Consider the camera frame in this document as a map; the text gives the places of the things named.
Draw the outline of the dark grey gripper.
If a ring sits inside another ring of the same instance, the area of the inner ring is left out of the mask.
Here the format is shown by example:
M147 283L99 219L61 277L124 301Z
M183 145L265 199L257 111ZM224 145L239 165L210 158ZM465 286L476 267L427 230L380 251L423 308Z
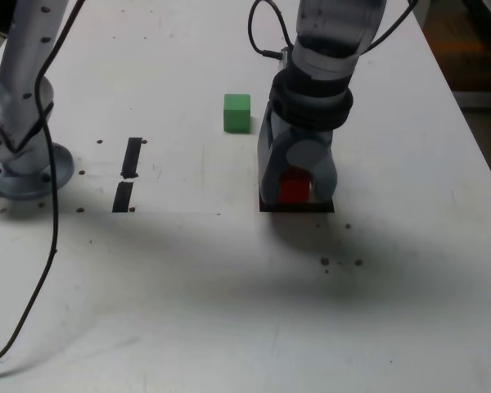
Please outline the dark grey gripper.
M300 139L303 140L289 148ZM337 172L331 154L332 140L332 131L317 132L293 126L285 122L272 106L267 106L257 144L261 201L264 204L293 202L291 184L286 176L290 165L311 174L316 202L330 201L337 185Z

